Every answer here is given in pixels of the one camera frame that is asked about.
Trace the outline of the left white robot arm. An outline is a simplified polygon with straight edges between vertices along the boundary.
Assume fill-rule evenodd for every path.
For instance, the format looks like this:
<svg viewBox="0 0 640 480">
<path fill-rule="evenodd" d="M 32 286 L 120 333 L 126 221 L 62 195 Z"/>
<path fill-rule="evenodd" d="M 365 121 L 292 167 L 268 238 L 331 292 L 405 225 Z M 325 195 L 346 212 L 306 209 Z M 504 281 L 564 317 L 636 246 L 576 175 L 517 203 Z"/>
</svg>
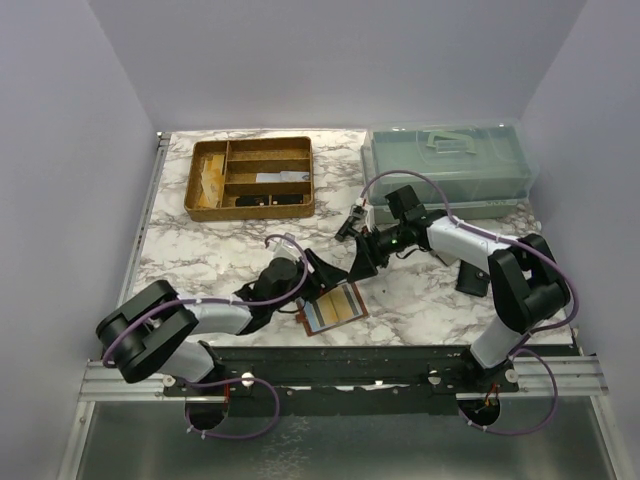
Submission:
<svg viewBox="0 0 640 480">
<path fill-rule="evenodd" d="M 228 299 L 182 299 L 168 281 L 155 281 L 96 327 L 103 363 L 118 369 L 128 383 L 165 372 L 187 380 L 201 395 L 212 394 L 221 385 L 222 372 L 212 350 L 189 342 L 189 336 L 254 333 L 281 307 L 316 300 L 347 277 L 346 271 L 306 249 L 296 260 L 273 258 L 255 281 Z"/>
</svg>

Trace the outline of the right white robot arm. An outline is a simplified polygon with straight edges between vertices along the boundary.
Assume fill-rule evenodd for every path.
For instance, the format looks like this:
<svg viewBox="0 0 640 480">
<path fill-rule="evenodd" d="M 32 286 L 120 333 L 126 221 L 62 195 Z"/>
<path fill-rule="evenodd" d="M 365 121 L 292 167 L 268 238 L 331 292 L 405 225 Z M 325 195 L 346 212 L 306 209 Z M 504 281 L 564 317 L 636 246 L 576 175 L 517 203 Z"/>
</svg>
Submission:
<svg viewBox="0 0 640 480">
<path fill-rule="evenodd" d="M 489 278 L 496 317 L 463 354 L 462 384 L 480 392 L 496 380 L 496 368 L 570 300 L 570 289 L 556 269 L 545 239 L 537 234 L 503 237 L 479 229 L 445 210 L 427 211 L 414 189 L 404 186 L 386 196 L 397 224 L 385 230 L 356 224 L 365 217 L 364 201 L 352 206 L 335 234 L 353 238 L 356 256 L 347 276 L 354 283 L 378 274 L 389 258 L 409 247 L 449 254 Z"/>
</svg>

